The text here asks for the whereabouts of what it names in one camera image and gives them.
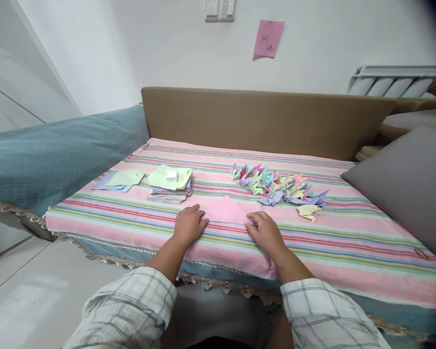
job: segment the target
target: gray pillow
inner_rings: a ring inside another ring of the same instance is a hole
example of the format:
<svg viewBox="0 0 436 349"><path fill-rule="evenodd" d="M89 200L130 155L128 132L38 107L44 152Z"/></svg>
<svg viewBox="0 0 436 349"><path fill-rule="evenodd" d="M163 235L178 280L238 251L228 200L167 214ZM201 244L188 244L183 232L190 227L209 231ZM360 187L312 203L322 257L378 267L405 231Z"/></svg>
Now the gray pillow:
<svg viewBox="0 0 436 349"><path fill-rule="evenodd" d="M341 177L436 254L436 129L420 127Z"/></svg>
<svg viewBox="0 0 436 349"><path fill-rule="evenodd" d="M421 126L436 128L436 109L389 115L384 119L383 124L408 130Z"/></svg>

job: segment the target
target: teal blanket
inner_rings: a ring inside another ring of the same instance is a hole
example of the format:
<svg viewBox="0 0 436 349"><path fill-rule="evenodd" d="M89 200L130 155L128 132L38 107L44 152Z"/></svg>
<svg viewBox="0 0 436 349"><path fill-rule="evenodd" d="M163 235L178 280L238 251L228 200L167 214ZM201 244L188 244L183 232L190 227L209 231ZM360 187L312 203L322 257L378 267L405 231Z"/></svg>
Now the teal blanket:
<svg viewBox="0 0 436 349"><path fill-rule="evenodd" d="M141 105L0 133L0 201L42 217L149 139Z"/></svg>

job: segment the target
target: hand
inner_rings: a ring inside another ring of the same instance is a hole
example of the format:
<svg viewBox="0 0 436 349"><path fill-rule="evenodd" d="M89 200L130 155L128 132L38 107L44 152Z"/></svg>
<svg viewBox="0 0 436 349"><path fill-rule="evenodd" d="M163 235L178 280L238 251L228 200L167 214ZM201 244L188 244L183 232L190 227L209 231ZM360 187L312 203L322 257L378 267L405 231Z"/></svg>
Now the hand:
<svg viewBox="0 0 436 349"><path fill-rule="evenodd" d="M200 220L205 211L199 210L200 205L186 207L176 216L173 237L187 248L197 240L210 220Z"/></svg>
<svg viewBox="0 0 436 349"><path fill-rule="evenodd" d="M258 223L258 229L255 229L252 224L246 223L247 231L270 258L274 259L274 256L287 249L276 222L265 212L249 213L247 218Z"/></svg>

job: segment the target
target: white wall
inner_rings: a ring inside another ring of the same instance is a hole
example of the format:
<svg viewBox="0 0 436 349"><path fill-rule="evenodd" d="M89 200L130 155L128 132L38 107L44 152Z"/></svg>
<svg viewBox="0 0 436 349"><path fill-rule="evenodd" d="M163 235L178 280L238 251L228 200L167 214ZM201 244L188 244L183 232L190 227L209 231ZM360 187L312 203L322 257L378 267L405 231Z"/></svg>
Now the white wall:
<svg viewBox="0 0 436 349"><path fill-rule="evenodd" d="M162 85L344 94L360 64L436 64L418 0L238 0L205 23L205 0L18 0L84 114ZM258 22L285 20L278 53L252 61Z"/></svg>
<svg viewBox="0 0 436 349"><path fill-rule="evenodd" d="M0 0L0 91L44 122L80 116L9 0ZM0 95L0 131L41 124Z"/></svg>

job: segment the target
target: pink striped blanket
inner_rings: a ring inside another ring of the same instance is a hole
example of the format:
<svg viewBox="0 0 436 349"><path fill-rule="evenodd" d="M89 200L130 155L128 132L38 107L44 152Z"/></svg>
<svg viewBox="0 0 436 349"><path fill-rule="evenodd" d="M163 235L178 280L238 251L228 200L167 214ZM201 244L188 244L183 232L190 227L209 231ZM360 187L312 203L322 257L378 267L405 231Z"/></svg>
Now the pink striped blanket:
<svg viewBox="0 0 436 349"><path fill-rule="evenodd" d="M329 190L317 220L300 217L296 206L264 206L257 196L229 179L231 166L268 165L291 175L302 172L311 190ZM144 178L128 192L91 190L99 178L49 208L47 228L106 241L158 250L172 235L180 210L196 203L205 211L214 200L231 197L244 212L265 211L278 224L286 245L313 274L334 287L380 301L436 308L436 256L405 228L340 178L353 162L310 156L271 154L150 139L110 171L157 166L190 167L192 195L181 205L147 201ZM423 251L429 259L420 256ZM210 222L188 250L186 260L202 261L276 280L272 261L245 226Z"/></svg>

